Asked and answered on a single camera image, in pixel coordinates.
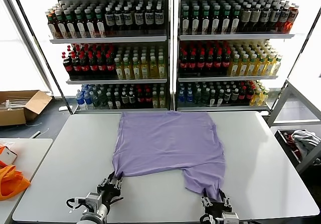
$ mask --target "juice bottle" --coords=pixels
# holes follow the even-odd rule
[[[274,59],[274,54],[270,54],[266,65],[262,71],[262,76],[270,76],[271,75],[271,71],[272,71],[272,67],[273,67],[273,59]]]
[[[228,75],[230,75],[231,77],[234,77],[236,75],[239,60],[240,60],[240,55],[235,54],[233,61],[231,62],[230,67],[229,67]]]
[[[256,57],[257,57],[256,54],[252,54],[251,55],[251,60],[249,60],[247,62],[248,65],[247,65],[247,68],[246,68],[246,71],[245,71],[245,76],[252,76],[253,70],[254,70],[254,67],[255,67]]]
[[[150,57],[150,77],[152,79],[158,78],[158,67],[154,56]]]
[[[281,60],[282,60],[282,55],[278,55],[277,58],[276,58],[276,63],[275,63],[275,66],[274,66],[274,69],[272,69],[272,74],[271,76],[276,76],[280,66],[281,66]]]
[[[141,73],[143,79],[149,79],[149,70],[146,62],[146,57],[141,57]]]
[[[239,66],[236,72],[237,76],[244,76],[246,68],[247,68],[247,61],[248,61],[249,55],[244,54],[242,61],[239,62]]]

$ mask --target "soda bottle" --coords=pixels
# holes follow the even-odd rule
[[[193,7],[193,16],[192,16],[192,35],[196,35],[198,33],[199,28],[199,6]]]
[[[271,11],[270,19],[267,24],[267,30],[269,32],[275,32],[276,31],[276,23],[279,20],[280,14],[281,14],[281,5],[277,4],[275,8]]]
[[[227,76],[227,72],[228,72],[228,69],[230,67],[230,61],[231,61],[231,57],[230,57],[230,54],[231,54],[231,51],[230,50],[227,50],[225,56],[224,56],[224,59],[222,61],[222,65],[221,65],[221,75],[223,76]]]
[[[222,31],[221,34],[226,34],[230,25],[230,10],[231,6],[230,5],[225,5],[225,10],[224,10],[224,17],[222,20]]]
[[[216,73],[216,75],[221,75],[221,63],[222,63],[222,48],[218,50],[213,63],[213,71]]]
[[[215,5],[214,6],[214,12],[213,12],[213,16],[212,16],[212,21],[211,21],[211,34],[216,34],[217,32],[219,32],[219,25],[220,23],[220,6],[219,5]]]
[[[241,10],[241,6],[236,5],[234,8],[234,12],[233,12],[233,21],[231,24],[231,34],[235,34],[236,32],[238,32],[238,26],[239,26],[239,21],[240,21],[240,10]]]
[[[220,89],[218,99],[217,99],[217,104],[216,106],[219,107],[223,103],[223,98],[224,98],[224,90]]]
[[[276,23],[276,30],[278,32],[282,32],[283,31],[285,22],[287,21],[287,19],[289,17],[289,14],[290,14],[289,7],[290,7],[289,5],[285,5],[283,7],[283,9],[281,10],[281,14],[280,14],[279,20]]]

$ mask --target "yellow bottle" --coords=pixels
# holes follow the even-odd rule
[[[255,94],[254,96],[252,97],[251,101],[250,101],[250,106],[257,106],[258,103],[259,103],[259,100],[260,100],[260,94],[261,94],[261,89],[258,88],[256,91],[255,91]]]
[[[240,55],[239,54],[235,54],[233,61],[230,64],[229,67],[229,73],[228,75],[230,75],[231,77],[234,77],[236,75],[237,69],[238,69],[238,63],[240,60]]]
[[[159,78],[166,78],[164,56],[158,56],[158,71],[159,71]]]
[[[247,68],[247,60],[249,58],[249,55],[244,54],[242,61],[239,61],[239,67],[236,72],[236,76],[244,76],[246,68]]]
[[[273,67],[273,59],[274,59],[274,54],[270,54],[267,59],[266,65],[262,71],[262,76],[270,76],[271,70]]]
[[[262,75],[262,71],[265,67],[265,62],[266,62],[266,54],[263,53],[261,55],[258,65],[256,66],[256,71],[254,72],[254,76],[261,76]]]
[[[149,69],[146,63],[146,57],[141,57],[141,73],[143,79],[149,79]]]
[[[150,77],[152,79],[158,78],[158,67],[155,56],[150,57]]]
[[[118,57],[115,58],[115,64],[116,64],[116,72],[117,72],[118,79],[123,80],[125,74]]]
[[[278,55],[277,58],[276,58],[276,63],[275,63],[275,66],[274,68],[272,69],[272,73],[271,73],[271,76],[276,76],[280,66],[281,66],[281,60],[282,60],[282,55]]]
[[[248,61],[248,67],[246,68],[245,76],[252,76],[253,70],[254,70],[254,67],[255,67],[256,58],[257,58],[256,54],[252,54],[251,55],[251,60]]]

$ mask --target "display shelf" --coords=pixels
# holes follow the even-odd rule
[[[269,106],[178,107],[180,112],[270,111]]]
[[[52,39],[53,44],[62,43],[122,43],[122,42],[164,42],[166,36],[144,36],[144,37],[105,37],[105,38],[68,38]]]
[[[217,76],[217,77],[179,77],[179,82],[210,82],[210,81],[240,81],[240,80],[263,80],[276,79],[277,76]]]
[[[75,114],[121,114],[123,112],[156,112],[167,111],[167,108],[138,108],[138,109],[89,109],[76,110]]]
[[[181,41],[207,40],[246,40],[246,39],[290,39],[295,34],[217,34],[217,35],[180,35]]]
[[[133,79],[133,80],[70,80],[66,81],[67,84],[130,84],[130,83],[166,83],[166,78],[159,79]]]

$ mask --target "orange bag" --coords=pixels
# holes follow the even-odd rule
[[[11,198],[28,188],[30,181],[21,171],[16,171],[15,165],[0,169],[0,200]]]

